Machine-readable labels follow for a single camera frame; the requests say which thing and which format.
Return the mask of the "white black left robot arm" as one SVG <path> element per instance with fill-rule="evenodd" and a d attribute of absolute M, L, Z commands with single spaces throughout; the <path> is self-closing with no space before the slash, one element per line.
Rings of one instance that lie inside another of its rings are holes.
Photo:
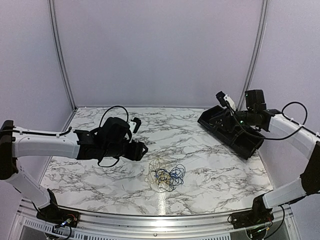
<path fill-rule="evenodd" d="M 58 223 L 64 215 L 55 195 L 38 184 L 18 163 L 18 158 L 53 156 L 101 162 L 111 157 L 138 162 L 148 152 L 143 142 L 133 139 L 140 125 L 136 117 L 131 121 L 109 117 L 102 126 L 90 131 L 69 128 L 65 132 L 36 132 L 7 120 L 0 129 L 0 179 L 31 200 L 51 222 Z"/>

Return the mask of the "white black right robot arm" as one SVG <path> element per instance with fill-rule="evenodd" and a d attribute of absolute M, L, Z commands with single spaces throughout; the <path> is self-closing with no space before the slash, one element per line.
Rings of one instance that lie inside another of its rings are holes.
<path fill-rule="evenodd" d="M 320 135 L 285 116 L 283 110 L 267 109 L 261 89 L 245 94 L 246 110 L 237 110 L 232 98 L 216 94 L 219 105 L 202 114 L 199 123 L 241 157 L 248 159 L 264 141 L 288 141 L 308 160 L 300 176 L 290 183 L 257 196 L 247 219 L 258 224 L 274 207 L 295 203 L 320 192 Z"/>

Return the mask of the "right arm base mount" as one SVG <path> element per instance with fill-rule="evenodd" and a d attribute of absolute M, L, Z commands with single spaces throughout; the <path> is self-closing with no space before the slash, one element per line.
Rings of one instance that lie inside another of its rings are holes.
<path fill-rule="evenodd" d="M 251 209 L 234 212 L 229 215 L 227 221 L 233 225 L 234 229 L 253 227 L 270 223 L 274 220 L 272 209 L 266 208 L 263 196 L 260 195 L 254 198 Z"/>

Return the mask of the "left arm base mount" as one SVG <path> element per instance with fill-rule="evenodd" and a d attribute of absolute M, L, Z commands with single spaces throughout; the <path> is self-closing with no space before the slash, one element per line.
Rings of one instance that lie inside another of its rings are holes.
<path fill-rule="evenodd" d="M 79 222 L 80 213 L 73 210 L 60 208 L 58 206 L 54 193 L 47 189 L 49 194 L 49 205 L 44 208 L 39 208 L 34 205 L 37 211 L 38 219 L 56 224 L 58 227 L 70 226 L 76 228 Z"/>

